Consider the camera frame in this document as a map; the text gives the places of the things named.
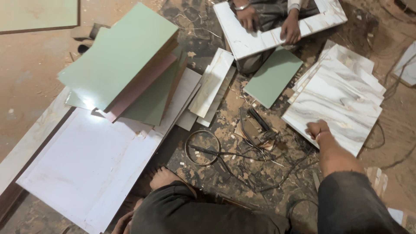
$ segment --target cord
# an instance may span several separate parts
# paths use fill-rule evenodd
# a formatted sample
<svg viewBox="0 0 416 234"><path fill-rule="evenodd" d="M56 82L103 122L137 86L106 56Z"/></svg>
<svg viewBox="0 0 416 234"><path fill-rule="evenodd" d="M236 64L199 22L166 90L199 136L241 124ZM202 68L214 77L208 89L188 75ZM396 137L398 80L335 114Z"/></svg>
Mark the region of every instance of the cord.
<svg viewBox="0 0 416 234"><path fill-rule="evenodd" d="M375 146L375 147L368 147L368 146L364 145L364 148L366 148L366 149L379 149L379 148L381 148L386 143L386 136L384 134L384 129L381 126L379 120L377 120L376 125L378 125L380 127L381 133L383 135L383 143L381 143L380 145Z"/></svg>

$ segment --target person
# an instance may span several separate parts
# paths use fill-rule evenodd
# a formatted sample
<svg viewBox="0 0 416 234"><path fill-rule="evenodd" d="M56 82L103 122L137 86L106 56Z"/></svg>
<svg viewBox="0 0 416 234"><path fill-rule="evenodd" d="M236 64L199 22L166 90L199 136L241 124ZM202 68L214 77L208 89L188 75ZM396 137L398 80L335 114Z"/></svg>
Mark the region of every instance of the person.
<svg viewBox="0 0 416 234"><path fill-rule="evenodd" d="M372 189L359 161L338 145L323 120L306 130L320 147L324 177L318 192L318 233L408 233ZM195 191L162 167L150 183L153 192L135 212L119 220L113 234L283 234L288 220L276 214L232 205L196 202Z"/></svg>
<svg viewBox="0 0 416 234"><path fill-rule="evenodd" d="M301 38L299 19L319 14L316 6L301 8L302 0L230 0L230 8L247 31L262 32L280 26L283 45L292 45ZM270 49L237 61L240 73L257 71L275 49Z"/></svg>

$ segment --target leg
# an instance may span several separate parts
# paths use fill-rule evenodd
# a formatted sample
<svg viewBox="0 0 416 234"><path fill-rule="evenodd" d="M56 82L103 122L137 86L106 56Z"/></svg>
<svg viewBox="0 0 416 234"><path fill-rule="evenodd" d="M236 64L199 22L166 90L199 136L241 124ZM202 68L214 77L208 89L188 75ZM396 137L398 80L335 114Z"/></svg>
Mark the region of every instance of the leg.
<svg viewBox="0 0 416 234"><path fill-rule="evenodd" d="M156 190L134 214L131 234L283 234L288 229L284 217L196 202L190 187L166 168L155 174L151 186Z"/></svg>

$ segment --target dark trousers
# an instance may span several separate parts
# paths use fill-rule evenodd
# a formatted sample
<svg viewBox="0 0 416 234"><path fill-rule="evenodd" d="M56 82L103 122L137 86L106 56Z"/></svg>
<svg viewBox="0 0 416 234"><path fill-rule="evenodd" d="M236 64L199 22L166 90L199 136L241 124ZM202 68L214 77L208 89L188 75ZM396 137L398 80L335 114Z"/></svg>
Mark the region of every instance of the dark trousers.
<svg viewBox="0 0 416 234"><path fill-rule="evenodd" d="M319 187L319 234L408 233L388 213L367 177L336 172ZM131 234L283 234L288 220L232 205L195 201L181 181L149 194L133 216Z"/></svg>

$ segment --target dusty floor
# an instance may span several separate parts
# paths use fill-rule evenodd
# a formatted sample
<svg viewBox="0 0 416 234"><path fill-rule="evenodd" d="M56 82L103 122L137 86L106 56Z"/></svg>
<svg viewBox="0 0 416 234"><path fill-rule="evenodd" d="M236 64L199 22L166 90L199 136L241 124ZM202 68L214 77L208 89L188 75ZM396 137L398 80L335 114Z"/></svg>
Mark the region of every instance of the dusty floor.
<svg viewBox="0 0 416 234"><path fill-rule="evenodd" d="M91 25L98 22L112 25L136 2L82 0L81 24ZM216 48L225 48L224 36L211 1L152 0L144 3L179 27L205 28L221 37L218 38L206 30L180 30L178 40L190 56L189 68L202 74ZM395 8L388 3L376 0L344 1L342 5L349 19L346 24L302 39L297 47L292 48L292 52L305 63L300 73L313 64L326 39L331 39L373 60L376 63L373 75L384 84L390 67L400 58L403 49L416 38L415 21L395 14ZM8 154L63 88L56 80L56 74L71 62L69 52L75 52L77 45L78 42L69 37L68 30L0 35L0 160ZM247 81L248 78L237 75L230 86L232 90L227 91L212 126L208 129L195 124L192 131L207 129L213 132L219 138L222 149L227 152L244 152L250 149L243 139L233 134L233 122L238 120L238 107L247 108L248 103L253 101L250 96L246 97L247 101L239 97L244 96L242 89ZM393 77L388 77L385 87L391 87L394 82ZM273 128L282 132L282 141L286 144L265 154L284 167L270 161L251 162L239 157L224 157L232 172L249 184L250 188L236 178L224 179L213 167L192 164L183 151L184 141L190 132L179 127L172 130L171 139L164 142L149 167L166 165L204 193L203 198L207 201L213 201L215 194L220 192L254 209L284 214L287 204L294 199L307 197L316 200L312 172L319 174L316 164L317 151L280 119L289 106L286 102L288 96L289 91L285 91L270 110L261 105L256 107L259 114ZM373 129L365 144L367 148L363 149L359 159L364 166L381 167L388 175L389 182L383 197L388 206L416 212L416 152L405 157L416 143L415 89L399 84L394 95L386 97L381 107L383 112L379 118L379 125ZM370 149L383 143L379 126L385 133L385 143L378 149ZM208 146L212 142L207 135L201 134L192 143ZM253 157L261 152L251 151L248 154ZM194 156L193 159L204 160L203 157ZM255 192L276 185L286 175L287 180L281 187L262 193ZM146 195L148 191L143 186L145 181L146 178L140 178L131 193ZM309 204L301 205L295 210L296 217L300 220L302 214L315 212L316 208ZM306 228L313 232L316 227L312 223L309 221ZM27 194L8 222L3 225L0 234L52 234L60 233L66 227L70 227L69 234L84 233L36 197Z"/></svg>

